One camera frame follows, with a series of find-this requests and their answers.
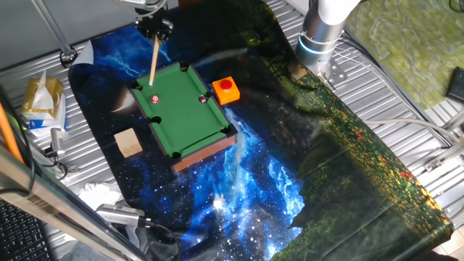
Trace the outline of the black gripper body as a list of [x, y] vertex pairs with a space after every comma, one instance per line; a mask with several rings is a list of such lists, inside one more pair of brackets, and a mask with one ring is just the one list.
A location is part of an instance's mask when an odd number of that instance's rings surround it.
[[171, 29], [171, 22], [159, 17], [144, 17], [136, 21], [135, 27], [141, 32], [167, 31]]

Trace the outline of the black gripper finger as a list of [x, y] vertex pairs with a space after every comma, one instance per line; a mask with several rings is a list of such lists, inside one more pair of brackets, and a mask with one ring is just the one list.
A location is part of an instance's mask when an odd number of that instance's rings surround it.
[[160, 42], [167, 41], [173, 31], [173, 24], [171, 22], [162, 22], [157, 31], [157, 39]]
[[157, 32], [155, 30], [152, 30], [150, 28], [139, 28], [138, 31], [151, 43], [154, 43], [155, 38], [157, 36]]

